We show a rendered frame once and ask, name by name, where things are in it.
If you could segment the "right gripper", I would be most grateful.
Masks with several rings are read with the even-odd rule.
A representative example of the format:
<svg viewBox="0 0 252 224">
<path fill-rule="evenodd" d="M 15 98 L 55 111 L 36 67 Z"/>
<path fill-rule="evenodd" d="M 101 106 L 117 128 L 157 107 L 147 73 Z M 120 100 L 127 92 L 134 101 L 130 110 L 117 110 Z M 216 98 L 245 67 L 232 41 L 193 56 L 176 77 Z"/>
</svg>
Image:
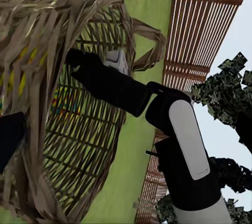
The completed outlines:
<svg viewBox="0 0 252 224">
<path fill-rule="evenodd" d="M 70 48 L 65 63 L 74 67 L 72 78 L 80 81 L 90 95 L 119 108 L 119 95 L 132 77 L 104 66 L 100 56 L 80 49 Z"/>
</svg>

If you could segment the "wicker basket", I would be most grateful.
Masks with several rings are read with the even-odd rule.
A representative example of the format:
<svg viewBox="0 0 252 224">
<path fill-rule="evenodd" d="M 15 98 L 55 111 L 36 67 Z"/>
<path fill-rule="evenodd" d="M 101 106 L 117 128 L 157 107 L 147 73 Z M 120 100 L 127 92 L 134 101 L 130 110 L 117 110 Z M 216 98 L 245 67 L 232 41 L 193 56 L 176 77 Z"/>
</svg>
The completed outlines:
<svg viewBox="0 0 252 224">
<path fill-rule="evenodd" d="M 106 6 L 108 12 L 102 6 Z M 90 23 L 95 24 L 95 30 Z M 91 40 L 86 39 L 83 28 L 88 30 Z M 126 44 L 123 44 L 123 29 Z M 156 42 L 153 49 L 137 61 L 134 34 Z M 80 224 L 105 184 L 117 153 L 126 112 L 95 99 L 80 81 L 72 78 L 75 69 L 65 63 L 67 53 L 70 48 L 79 50 L 78 43 L 85 53 L 84 44 L 91 44 L 91 52 L 100 56 L 103 63 L 107 61 L 108 51 L 123 49 L 124 52 L 126 48 L 127 76 L 134 79 L 134 71 L 151 69 L 165 58 L 167 41 L 159 29 L 130 17 L 124 0 L 0 0 L 0 81 L 4 76 L 0 87 L 0 118 L 23 112 L 27 123 L 27 133 L 0 174 L 0 206 L 9 210 L 13 218 L 20 217 L 29 224 Z M 17 61 L 28 45 L 26 53 Z M 28 64 L 37 46 L 36 56 Z M 66 71 L 61 84 L 64 65 Z M 7 95 L 12 72 L 13 86 Z M 24 73 L 26 81 L 19 96 Z M 60 88 L 63 89 L 53 106 L 58 87 L 59 93 Z M 64 109 L 66 96 L 67 107 Z M 82 114 L 86 97 L 85 113 Z M 54 110 L 49 116 L 50 109 Z M 107 148 L 114 125 L 114 135 Z M 95 141 L 91 144 L 96 131 Z M 63 138 L 66 140 L 61 144 Z M 69 139 L 71 142 L 66 146 Z M 88 145 L 91 149 L 84 159 Z M 45 159 L 48 161 L 42 165 Z M 44 168 L 50 160 L 54 163 Z M 64 167 L 57 173 L 59 176 L 50 184 L 61 165 Z M 67 198 L 60 201 L 64 196 Z"/>
</svg>

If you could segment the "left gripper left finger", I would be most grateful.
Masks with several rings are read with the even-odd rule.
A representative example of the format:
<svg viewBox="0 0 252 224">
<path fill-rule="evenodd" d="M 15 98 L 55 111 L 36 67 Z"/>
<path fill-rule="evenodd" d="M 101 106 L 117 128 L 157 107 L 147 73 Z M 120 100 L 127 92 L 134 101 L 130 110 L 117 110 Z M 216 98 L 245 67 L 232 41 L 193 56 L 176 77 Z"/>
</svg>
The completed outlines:
<svg viewBox="0 0 252 224">
<path fill-rule="evenodd" d="M 26 133 L 27 123 L 23 112 L 0 118 L 0 174 Z"/>
</svg>

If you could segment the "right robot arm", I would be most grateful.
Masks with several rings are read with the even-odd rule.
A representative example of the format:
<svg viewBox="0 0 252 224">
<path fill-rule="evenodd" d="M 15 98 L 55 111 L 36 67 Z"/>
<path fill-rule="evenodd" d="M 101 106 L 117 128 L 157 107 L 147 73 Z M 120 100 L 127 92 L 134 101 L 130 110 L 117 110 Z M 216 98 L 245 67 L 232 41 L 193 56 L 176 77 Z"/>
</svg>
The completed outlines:
<svg viewBox="0 0 252 224">
<path fill-rule="evenodd" d="M 103 100 L 138 118 L 153 93 L 146 120 L 169 138 L 154 142 L 167 192 L 178 224 L 233 224 L 221 194 L 191 98 L 178 89 L 127 76 L 123 49 L 110 50 L 107 61 L 93 52 L 70 48 L 65 63 L 73 66 L 72 78 L 97 100 Z"/>
</svg>

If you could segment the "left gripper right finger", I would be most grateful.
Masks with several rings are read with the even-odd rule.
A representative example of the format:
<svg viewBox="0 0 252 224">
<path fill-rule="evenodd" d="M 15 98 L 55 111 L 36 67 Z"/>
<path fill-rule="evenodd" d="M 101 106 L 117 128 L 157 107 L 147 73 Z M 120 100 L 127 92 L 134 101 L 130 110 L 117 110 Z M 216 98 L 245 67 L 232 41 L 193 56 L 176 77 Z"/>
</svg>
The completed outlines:
<svg viewBox="0 0 252 224">
<path fill-rule="evenodd" d="M 252 114 L 243 111 L 239 112 L 235 130 L 252 154 Z"/>
</svg>

